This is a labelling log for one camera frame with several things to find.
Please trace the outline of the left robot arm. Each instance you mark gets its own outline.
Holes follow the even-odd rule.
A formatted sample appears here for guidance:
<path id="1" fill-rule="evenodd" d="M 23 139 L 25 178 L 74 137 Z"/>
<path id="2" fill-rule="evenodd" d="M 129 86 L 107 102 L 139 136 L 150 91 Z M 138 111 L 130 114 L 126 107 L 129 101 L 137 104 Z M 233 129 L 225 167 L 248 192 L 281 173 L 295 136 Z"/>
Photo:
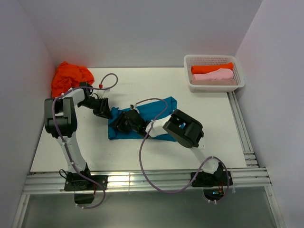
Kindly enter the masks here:
<path id="1" fill-rule="evenodd" d="M 59 143 L 68 164 L 66 184 L 82 190 L 92 185 L 101 185 L 93 180 L 79 149 L 76 139 L 78 122 L 75 107 L 84 106 L 91 109 L 94 115 L 105 119 L 113 117 L 108 98 L 91 96 L 93 90 L 88 83 L 81 82 L 79 87 L 70 88 L 60 96 L 44 101 L 45 129 Z"/>

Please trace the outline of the aluminium right rail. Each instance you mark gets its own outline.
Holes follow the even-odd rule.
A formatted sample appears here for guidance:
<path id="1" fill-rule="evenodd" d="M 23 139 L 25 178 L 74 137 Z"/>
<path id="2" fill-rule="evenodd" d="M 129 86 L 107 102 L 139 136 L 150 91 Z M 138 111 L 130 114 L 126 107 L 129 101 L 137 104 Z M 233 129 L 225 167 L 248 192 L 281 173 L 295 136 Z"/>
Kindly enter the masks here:
<path id="1" fill-rule="evenodd" d="M 241 142 L 243 154 L 248 168 L 259 168 L 259 164 L 256 159 L 255 152 L 252 148 L 252 144 L 246 129 L 246 125 L 237 101 L 237 97 L 234 92 L 227 93 L 230 102 L 230 107 L 233 113 L 237 132 Z"/>

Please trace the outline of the rolled orange t shirt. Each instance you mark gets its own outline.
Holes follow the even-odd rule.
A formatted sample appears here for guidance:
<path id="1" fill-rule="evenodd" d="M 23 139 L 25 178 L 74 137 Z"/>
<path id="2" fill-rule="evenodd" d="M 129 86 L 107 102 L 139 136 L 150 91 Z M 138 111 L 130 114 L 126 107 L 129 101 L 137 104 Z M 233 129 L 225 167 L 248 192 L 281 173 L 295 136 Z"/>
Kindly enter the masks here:
<path id="1" fill-rule="evenodd" d="M 221 65 L 205 65 L 205 66 L 192 66 L 190 71 L 192 74 L 206 74 L 219 69 L 233 70 L 234 64 L 232 62 Z"/>

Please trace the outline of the rolled beige t shirt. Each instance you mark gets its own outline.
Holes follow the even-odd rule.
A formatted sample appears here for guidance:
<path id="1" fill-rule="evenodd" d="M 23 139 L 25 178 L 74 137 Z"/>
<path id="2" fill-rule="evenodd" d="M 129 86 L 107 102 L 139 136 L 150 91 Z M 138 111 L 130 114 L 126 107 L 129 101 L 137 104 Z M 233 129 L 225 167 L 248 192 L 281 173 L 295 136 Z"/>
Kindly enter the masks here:
<path id="1" fill-rule="evenodd" d="M 190 82 L 192 85 L 198 86 L 237 86 L 237 82 L 234 79 L 224 79 L 224 80 L 192 80 Z"/>

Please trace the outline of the aluminium front rail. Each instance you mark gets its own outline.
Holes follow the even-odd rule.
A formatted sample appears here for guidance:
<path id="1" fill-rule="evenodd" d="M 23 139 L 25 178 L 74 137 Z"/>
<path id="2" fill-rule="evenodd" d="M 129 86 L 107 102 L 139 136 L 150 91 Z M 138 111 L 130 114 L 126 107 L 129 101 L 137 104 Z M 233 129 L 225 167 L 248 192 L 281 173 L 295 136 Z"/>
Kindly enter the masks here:
<path id="1" fill-rule="evenodd" d="M 230 169 L 232 188 L 268 187 L 272 185 L 266 168 Z M 154 185 L 163 190 L 179 190 L 190 181 L 194 170 L 147 171 Z M 141 171 L 100 171 L 92 175 L 106 175 L 106 192 L 154 191 Z M 21 194 L 44 195 L 64 194 L 64 179 L 57 172 L 33 173 L 28 175 Z"/>

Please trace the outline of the white plastic basket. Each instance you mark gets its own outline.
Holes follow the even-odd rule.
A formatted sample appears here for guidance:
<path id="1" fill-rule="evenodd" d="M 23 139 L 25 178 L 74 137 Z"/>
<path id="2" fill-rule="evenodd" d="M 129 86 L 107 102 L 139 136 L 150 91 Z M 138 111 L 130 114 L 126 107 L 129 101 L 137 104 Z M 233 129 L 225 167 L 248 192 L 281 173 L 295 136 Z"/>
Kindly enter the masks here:
<path id="1" fill-rule="evenodd" d="M 232 92 L 245 85 L 242 69 L 233 56 L 186 55 L 185 75 L 191 92 Z"/>

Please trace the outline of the crumpled orange t shirt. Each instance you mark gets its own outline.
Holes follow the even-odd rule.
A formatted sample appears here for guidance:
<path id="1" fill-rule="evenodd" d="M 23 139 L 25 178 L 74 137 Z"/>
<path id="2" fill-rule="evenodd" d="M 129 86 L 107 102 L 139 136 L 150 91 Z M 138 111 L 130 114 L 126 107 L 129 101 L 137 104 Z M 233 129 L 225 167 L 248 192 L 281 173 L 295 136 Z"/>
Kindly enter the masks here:
<path id="1" fill-rule="evenodd" d="M 85 66 L 62 62 L 56 69 L 51 83 L 52 97 L 56 98 L 72 87 L 78 87 L 81 82 L 92 85 L 95 81 L 93 74 Z"/>

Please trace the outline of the rolled pink t shirt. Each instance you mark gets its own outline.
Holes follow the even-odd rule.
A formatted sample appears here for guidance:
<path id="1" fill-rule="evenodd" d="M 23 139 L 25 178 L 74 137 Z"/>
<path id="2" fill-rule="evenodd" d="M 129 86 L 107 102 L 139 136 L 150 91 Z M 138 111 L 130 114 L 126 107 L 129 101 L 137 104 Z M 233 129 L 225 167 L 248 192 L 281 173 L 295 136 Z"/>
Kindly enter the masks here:
<path id="1" fill-rule="evenodd" d="M 219 69 L 206 74 L 194 74 L 193 80 L 224 80 L 233 79 L 233 71 L 230 69 Z"/>

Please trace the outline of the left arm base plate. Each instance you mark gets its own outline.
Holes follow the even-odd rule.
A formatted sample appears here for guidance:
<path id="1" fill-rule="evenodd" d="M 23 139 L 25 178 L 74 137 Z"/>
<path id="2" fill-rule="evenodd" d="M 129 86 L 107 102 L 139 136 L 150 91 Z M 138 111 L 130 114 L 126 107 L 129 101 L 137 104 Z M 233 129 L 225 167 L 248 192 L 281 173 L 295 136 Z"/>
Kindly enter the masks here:
<path id="1" fill-rule="evenodd" d="M 90 177 L 93 181 L 99 185 L 92 183 L 89 180 L 81 177 L 75 177 L 74 179 L 67 180 L 64 186 L 64 191 L 93 191 L 93 190 L 106 190 L 108 184 L 107 175 L 93 175 Z"/>

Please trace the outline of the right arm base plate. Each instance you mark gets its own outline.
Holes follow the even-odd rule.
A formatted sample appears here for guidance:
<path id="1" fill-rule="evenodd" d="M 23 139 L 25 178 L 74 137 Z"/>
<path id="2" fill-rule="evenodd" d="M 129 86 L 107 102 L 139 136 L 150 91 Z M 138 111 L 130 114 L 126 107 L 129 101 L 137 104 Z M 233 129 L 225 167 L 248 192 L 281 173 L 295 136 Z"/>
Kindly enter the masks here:
<path id="1" fill-rule="evenodd" d="M 222 172 L 218 177 L 209 173 L 199 172 L 194 181 L 192 182 L 191 186 L 211 188 L 216 186 L 227 186 L 228 183 L 229 186 L 233 185 L 233 180 L 230 172 L 228 172 L 228 177 L 225 172 Z"/>

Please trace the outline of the blue t shirt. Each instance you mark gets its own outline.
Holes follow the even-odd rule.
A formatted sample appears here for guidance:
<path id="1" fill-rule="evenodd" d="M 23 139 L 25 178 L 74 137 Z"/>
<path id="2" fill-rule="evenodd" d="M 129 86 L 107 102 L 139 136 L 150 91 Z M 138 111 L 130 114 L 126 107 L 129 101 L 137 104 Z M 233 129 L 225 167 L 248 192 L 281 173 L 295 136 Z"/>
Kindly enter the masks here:
<path id="1" fill-rule="evenodd" d="M 164 99 L 164 101 L 168 104 L 168 108 L 166 111 L 158 117 L 158 119 L 164 118 L 170 114 L 173 113 L 175 109 L 177 109 L 177 101 L 172 97 L 167 97 Z M 150 102 L 144 105 L 140 105 L 137 107 L 137 109 L 140 112 L 140 116 L 145 121 L 152 120 L 156 115 L 158 115 L 163 109 L 165 108 L 165 103 L 162 101 L 155 101 Z M 108 124 L 112 123 L 123 111 L 129 111 L 130 108 L 126 109 L 120 109 L 119 107 L 113 107 L 111 109 L 111 114 L 113 116 L 113 119 L 108 121 Z M 108 139 L 109 140 L 118 140 L 118 139 L 142 139 L 143 137 L 140 136 L 136 132 L 129 132 L 128 134 L 121 133 L 114 128 L 108 126 Z M 171 141 L 175 142 L 176 140 L 170 136 L 168 133 L 159 135 L 155 137 L 156 140 L 163 140 L 163 141 Z"/>

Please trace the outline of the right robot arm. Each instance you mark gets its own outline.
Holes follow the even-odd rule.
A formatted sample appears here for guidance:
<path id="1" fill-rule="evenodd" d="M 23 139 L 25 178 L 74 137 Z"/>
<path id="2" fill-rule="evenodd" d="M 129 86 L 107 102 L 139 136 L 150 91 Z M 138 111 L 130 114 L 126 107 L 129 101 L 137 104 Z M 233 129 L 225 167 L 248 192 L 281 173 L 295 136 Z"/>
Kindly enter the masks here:
<path id="1" fill-rule="evenodd" d="M 108 124 L 110 140 L 145 138 L 177 142 L 204 163 L 201 174 L 207 183 L 216 185 L 221 181 L 224 167 L 212 153 L 205 151 L 203 125 L 183 111 L 130 108 L 117 110 L 112 116 Z"/>

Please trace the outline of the aluminium rail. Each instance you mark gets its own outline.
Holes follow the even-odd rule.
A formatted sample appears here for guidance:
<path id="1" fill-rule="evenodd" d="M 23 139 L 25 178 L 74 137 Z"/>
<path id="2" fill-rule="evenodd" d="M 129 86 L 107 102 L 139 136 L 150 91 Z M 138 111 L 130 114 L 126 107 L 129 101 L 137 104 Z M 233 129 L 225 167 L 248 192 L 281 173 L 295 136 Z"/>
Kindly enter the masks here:
<path id="1" fill-rule="evenodd" d="M 230 102 L 230 107 L 233 113 L 237 132 L 241 142 L 243 154 L 248 168 L 259 168 L 259 164 L 256 159 L 255 152 L 252 148 L 252 144 L 246 129 L 246 125 L 237 101 L 237 97 L 234 92 L 227 93 Z"/>
<path id="2" fill-rule="evenodd" d="M 266 168 L 230 169 L 232 188 L 268 187 L 272 185 Z M 154 185 L 163 190 L 179 190 L 190 181 L 194 170 L 147 171 Z M 106 192 L 154 191 L 141 171 L 100 171 L 92 175 L 106 175 Z M 57 172 L 33 173 L 28 175 L 21 194 L 44 195 L 64 194 L 64 179 Z"/>

